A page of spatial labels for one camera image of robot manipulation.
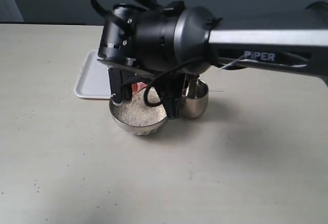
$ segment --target table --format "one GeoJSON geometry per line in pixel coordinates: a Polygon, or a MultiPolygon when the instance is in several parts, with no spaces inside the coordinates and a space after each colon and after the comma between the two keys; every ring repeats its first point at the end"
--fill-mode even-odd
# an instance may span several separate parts
{"type": "Polygon", "coordinates": [[[328,89],[211,68],[209,107],[133,136],[72,93],[102,27],[0,25],[0,223],[326,223],[328,89]]]}

